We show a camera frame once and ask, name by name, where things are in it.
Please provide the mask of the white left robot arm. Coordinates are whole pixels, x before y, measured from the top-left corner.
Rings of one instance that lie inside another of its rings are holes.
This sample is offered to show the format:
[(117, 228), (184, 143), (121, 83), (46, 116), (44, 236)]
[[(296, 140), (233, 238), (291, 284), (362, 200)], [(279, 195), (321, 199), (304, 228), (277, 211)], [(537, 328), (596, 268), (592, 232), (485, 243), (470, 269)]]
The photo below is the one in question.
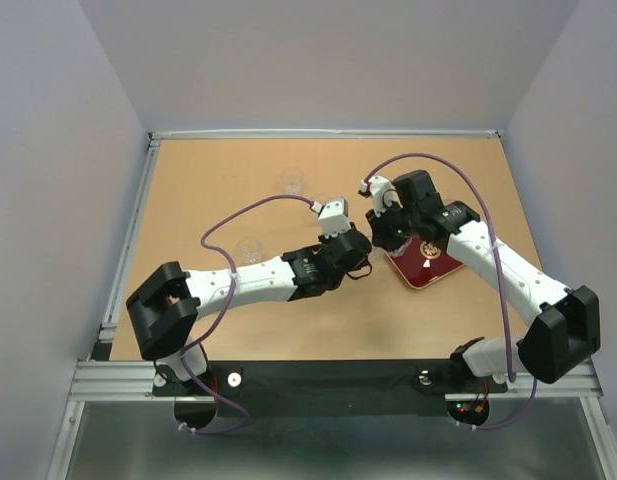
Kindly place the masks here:
[[(184, 352), (198, 320), (261, 302), (313, 298), (369, 265), (370, 240), (351, 228), (319, 243), (236, 270), (185, 271), (177, 261), (160, 265), (126, 300), (141, 358), (164, 361), (187, 393), (203, 392), (211, 371), (205, 354)], [(185, 361), (177, 364), (179, 358)]]

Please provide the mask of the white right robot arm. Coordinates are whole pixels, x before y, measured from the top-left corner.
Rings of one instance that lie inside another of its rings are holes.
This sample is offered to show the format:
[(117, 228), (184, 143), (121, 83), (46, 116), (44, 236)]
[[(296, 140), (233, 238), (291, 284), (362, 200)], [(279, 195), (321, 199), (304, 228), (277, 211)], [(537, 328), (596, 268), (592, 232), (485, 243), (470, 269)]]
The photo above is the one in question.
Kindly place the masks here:
[(461, 201), (443, 202), (424, 170), (394, 180), (371, 176), (360, 195), (371, 199), (366, 219), (372, 243), (396, 253), (409, 243), (425, 242), (471, 269), (505, 293), (527, 326), (520, 338), (480, 338), (453, 353), (451, 384), (470, 390), (484, 377), (527, 372), (553, 384), (600, 348), (599, 298), (588, 287), (572, 289), (535, 268), (490, 235), (479, 214)]

